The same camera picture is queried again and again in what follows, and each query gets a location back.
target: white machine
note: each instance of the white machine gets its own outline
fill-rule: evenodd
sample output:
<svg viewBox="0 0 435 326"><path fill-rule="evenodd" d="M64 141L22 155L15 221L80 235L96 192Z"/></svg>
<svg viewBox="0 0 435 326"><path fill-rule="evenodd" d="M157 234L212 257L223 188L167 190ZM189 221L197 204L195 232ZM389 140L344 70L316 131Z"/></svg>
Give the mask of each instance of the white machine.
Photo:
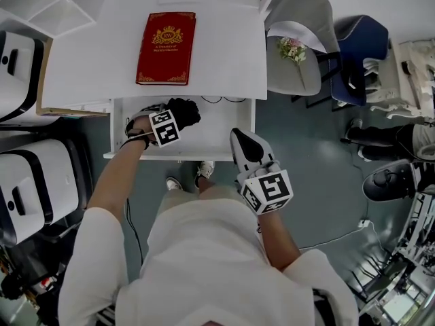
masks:
<svg viewBox="0 0 435 326"><path fill-rule="evenodd" d="M0 153L0 243L12 247L84 209L86 175L87 163L71 141L48 139Z"/></svg>
<svg viewBox="0 0 435 326"><path fill-rule="evenodd" d="M36 114L44 43L0 31L0 127L45 126L58 117Z"/></svg>

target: gray chair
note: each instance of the gray chair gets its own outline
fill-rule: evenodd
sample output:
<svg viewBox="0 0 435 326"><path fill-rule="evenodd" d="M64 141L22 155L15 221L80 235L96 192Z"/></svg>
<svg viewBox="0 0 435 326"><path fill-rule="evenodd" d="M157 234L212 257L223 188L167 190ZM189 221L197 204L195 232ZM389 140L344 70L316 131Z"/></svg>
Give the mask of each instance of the gray chair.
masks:
<svg viewBox="0 0 435 326"><path fill-rule="evenodd" d="M281 36L268 36L271 27L280 23L289 30L293 26L309 29L323 45L326 53L311 48L305 51L306 60L298 66L290 59L282 59L277 42ZM281 0L264 21L267 44L267 87L282 94L311 96L320 92L321 83L339 73L342 69L340 48L334 32L332 8L329 0ZM321 74L319 63L336 59L336 67Z"/></svg>

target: white table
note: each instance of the white table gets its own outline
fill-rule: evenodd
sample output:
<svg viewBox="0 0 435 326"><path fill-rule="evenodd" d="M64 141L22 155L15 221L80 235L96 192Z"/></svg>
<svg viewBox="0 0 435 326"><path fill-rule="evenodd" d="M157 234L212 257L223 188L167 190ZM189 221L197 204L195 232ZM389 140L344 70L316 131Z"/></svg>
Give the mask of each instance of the white table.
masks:
<svg viewBox="0 0 435 326"><path fill-rule="evenodd" d="M148 15L165 11L196 13L189 84L139 86L137 59ZM266 95L264 25L258 7L105 0L97 25L53 41L42 107L138 96Z"/></svg>

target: person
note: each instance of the person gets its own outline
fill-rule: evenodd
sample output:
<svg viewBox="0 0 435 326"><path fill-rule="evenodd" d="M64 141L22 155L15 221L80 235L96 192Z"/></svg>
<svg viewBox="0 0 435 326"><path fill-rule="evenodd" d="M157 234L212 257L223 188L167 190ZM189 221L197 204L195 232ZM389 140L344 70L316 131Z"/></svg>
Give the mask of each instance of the person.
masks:
<svg viewBox="0 0 435 326"><path fill-rule="evenodd" d="M149 119L134 128L149 132ZM315 300L326 299L337 325L358 324L355 298L326 255L301 254L277 211L257 218L236 189L214 185L213 162L201 163L198 196L167 179L129 284L121 222L144 149L142 140L122 146L98 180L60 292L61 326L314 325Z"/></svg>
<svg viewBox="0 0 435 326"><path fill-rule="evenodd" d="M403 158L435 161L435 127L407 124L385 129L362 129L362 124L359 118L351 120L345 138L362 145L358 148L358 155L366 162Z"/></svg>

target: wrist strap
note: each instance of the wrist strap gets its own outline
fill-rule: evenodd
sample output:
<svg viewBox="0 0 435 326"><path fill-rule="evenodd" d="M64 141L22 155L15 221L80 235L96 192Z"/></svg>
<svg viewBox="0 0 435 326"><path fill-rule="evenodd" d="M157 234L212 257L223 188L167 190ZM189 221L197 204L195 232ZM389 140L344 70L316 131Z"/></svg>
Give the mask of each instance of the wrist strap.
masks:
<svg viewBox="0 0 435 326"><path fill-rule="evenodd" d="M151 135L151 134L154 134L154 132L143 133L143 134L139 134L139 135L136 135L134 137L131 137L121 145L121 148L125 144L130 143L131 141L143 140L143 141L145 141L145 149L144 149L144 151L145 151L148 148L148 146L150 146L150 138L148 137L148 135Z"/></svg>

